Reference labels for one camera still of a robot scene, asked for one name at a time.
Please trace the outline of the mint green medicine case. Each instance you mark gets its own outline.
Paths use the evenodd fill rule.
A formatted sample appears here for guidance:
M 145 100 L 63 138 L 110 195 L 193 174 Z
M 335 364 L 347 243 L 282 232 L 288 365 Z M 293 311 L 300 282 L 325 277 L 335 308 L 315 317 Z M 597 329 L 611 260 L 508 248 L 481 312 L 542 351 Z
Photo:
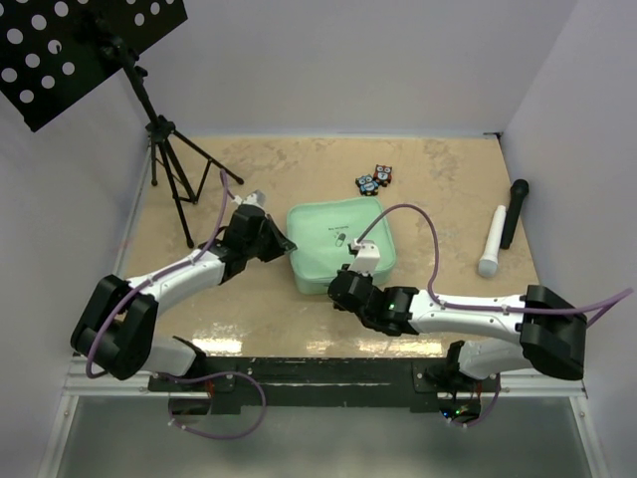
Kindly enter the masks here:
M 287 237 L 297 246 L 290 255 L 297 289 L 324 295 L 336 272 L 349 264 L 349 244 L 383 212 L 374 197 L 300 204 L 288 212 Z

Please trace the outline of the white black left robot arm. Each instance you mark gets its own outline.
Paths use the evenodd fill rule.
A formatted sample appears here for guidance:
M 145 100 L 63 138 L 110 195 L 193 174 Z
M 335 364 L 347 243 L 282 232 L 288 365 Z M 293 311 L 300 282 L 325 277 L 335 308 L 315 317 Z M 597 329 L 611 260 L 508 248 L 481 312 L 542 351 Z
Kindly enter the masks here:
M 184 390 L 199 388 L 206 366 L 203 352 L 180 338 L 155 333 L 157 319 L 186 299 L 220 286 L 246 268 L 251 259 L 264 263 L 297 249 L 274 219 L 258 205 L 242 204 L 233 212 L 223 237 L 214 237 L 185 258 L 128 280 L 103 277 L 72 332 L 72 349 L 93 366 L 119 380 L 140 371 L 170 375 Z

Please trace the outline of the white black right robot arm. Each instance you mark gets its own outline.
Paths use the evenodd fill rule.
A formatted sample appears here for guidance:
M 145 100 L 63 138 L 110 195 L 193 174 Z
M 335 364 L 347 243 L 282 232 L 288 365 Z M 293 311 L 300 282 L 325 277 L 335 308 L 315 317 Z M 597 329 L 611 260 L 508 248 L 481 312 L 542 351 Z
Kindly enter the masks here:
M 502 371 L 534 368 L 563 380 L 583 378 L 587 318 L 551 289 L 530 285 L 522 295 L 442 296 L 413 287 L 376 287 L 371 277 L 340 271 L 328 286 L 335 308 L 391 337 L 465 334 L 450 347 L 446 384 L 467 390 Z

